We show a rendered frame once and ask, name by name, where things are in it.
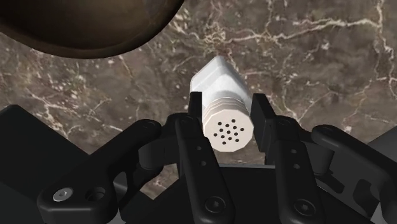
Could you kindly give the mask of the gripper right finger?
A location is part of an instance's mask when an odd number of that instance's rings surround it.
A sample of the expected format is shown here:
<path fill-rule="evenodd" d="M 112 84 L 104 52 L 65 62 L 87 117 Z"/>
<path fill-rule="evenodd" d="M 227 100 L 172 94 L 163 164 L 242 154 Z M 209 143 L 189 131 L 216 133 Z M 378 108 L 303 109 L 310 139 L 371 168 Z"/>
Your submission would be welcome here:
<path fill-rule="evenodd" d="M 251 104 L 254 137 L 274 165 L 282 224 L 371 224 L 379 207 L 397 224 L 397 163 L 332 125 L 310 132 L 276 115 L 265 94 Z"/>

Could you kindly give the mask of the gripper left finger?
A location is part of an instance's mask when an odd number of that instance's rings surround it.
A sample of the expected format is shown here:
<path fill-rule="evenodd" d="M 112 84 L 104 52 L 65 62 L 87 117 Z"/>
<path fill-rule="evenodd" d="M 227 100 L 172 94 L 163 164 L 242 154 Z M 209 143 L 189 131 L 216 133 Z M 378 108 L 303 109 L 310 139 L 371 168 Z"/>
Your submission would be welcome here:
<path fill-rule="evenodd" d="M 179 164 L 194 224 L 233 224 L 235 207 L 199 113 L 202 94 L 190 94 L 187 113 L 166 125 L 134 122 L 87 160 L 45 188 L 37 207 L 45 224 L 108 224 L 167 162 Z"/>

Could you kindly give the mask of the white salt shaker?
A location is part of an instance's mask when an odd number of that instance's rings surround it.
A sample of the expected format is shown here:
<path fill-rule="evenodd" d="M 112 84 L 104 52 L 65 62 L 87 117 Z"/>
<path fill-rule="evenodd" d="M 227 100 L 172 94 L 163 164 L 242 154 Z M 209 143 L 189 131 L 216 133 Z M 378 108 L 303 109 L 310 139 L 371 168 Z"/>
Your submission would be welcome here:
<path fill-rule="evenodd" d="M 214 57 L 190 81 L 191 92 L 202 93 L 202 129 L 214 150 L 235 152 L 252 139 L 252 93 L 235 68 Z"/>

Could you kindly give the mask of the dark brown bowl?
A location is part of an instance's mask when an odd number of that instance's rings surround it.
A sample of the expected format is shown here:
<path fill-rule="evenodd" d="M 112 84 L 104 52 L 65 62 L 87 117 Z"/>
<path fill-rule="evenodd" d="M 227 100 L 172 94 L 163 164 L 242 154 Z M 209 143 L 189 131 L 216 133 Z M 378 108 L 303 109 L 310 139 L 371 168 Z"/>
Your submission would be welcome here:
<path fill-rule="evenodd" d="M 153 39 L 184 1 L 0 0 L 0 32 L 60 57 L 112 57 Z"/>

